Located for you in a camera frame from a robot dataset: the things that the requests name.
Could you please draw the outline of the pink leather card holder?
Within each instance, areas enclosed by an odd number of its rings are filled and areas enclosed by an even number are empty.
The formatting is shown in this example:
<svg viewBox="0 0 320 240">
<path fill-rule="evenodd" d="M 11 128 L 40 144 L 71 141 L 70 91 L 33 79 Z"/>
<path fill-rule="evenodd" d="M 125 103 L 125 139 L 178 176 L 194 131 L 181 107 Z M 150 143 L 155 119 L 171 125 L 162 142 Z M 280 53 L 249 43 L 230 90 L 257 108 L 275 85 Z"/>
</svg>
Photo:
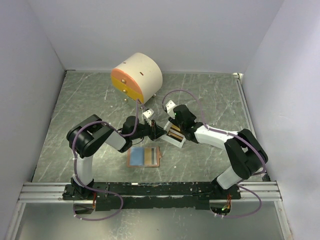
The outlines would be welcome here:
<svg viewBox="0 0 320 240">
<path fill-rule="evenodd" d="M 157 148 L 157 165 L 147 166 L 144 164 L 145 148 Z M 131 147 L 127 153 L 127 166 L 132 168 L 157 168 L 160 166 L 162 154 L 160 148 L 157 147 Z"/>
</svg>

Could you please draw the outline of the white plastic card bin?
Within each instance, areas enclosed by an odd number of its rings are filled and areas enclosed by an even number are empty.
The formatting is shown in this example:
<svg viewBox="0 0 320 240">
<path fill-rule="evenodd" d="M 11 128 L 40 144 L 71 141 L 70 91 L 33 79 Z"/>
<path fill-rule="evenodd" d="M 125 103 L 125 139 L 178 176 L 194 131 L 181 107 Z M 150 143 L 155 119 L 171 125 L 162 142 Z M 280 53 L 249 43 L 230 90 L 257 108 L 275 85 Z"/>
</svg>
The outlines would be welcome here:
<svg viewBox="0 0 320 240">
<path fill-rule="evenodd" d="M 168 121 L 164 126 L 164 130 L 166 131 L 166 134 L 162 135 L 160 139 L 181 149 L 186 141 L 186 138 L 182 134 L 180 128 Z"/>
</svg>

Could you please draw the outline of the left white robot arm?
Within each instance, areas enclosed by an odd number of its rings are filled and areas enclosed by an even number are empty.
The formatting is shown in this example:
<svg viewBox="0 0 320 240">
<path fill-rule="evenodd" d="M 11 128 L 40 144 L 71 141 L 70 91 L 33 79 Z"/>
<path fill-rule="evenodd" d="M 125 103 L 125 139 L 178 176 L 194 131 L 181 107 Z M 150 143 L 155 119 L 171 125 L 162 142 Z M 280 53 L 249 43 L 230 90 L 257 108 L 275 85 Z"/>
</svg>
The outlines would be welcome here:
<svg viewBox="0 0 320 240">
<path fill-rule="evenodd" d="M 133 145 L 133 140 L 148 137 L 153 141 L 166 133 L 154 120 L 151 123 L 146 120 L 140 123 L 135 116 L 127 117 L 120 131 L 103 123 L 102 119 L 95 114 L 83 120 L 66 135 L 69 147 L 79 156 L 76 164 L 77 174 L 71 178 L 75 194 L 83 200 L 93 195 L 93 155 L 103 144 L 124 153 Z"/>
</svg>

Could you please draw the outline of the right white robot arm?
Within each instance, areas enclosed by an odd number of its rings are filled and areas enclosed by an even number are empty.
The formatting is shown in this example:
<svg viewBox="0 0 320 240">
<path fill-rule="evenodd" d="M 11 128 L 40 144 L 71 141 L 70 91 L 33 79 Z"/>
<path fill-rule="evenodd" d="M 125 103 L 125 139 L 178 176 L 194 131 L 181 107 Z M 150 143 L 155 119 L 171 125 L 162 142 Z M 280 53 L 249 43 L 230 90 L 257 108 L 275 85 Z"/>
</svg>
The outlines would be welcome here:
<svg viewBox="0 0 320 240">
<path fill-rule="evenodd" d="M 165 105 L 169 121 L 177 126 L 186 140 L 207 144 L 226 151 L 230 167 L 214 179 L 212 193 L 223 199 L 230 187 L 266 170 L 268 156 L 249 129 L 227 131 L 197 122 L 197 117 L 184 104 L 170 101 Z"/>
</svg>

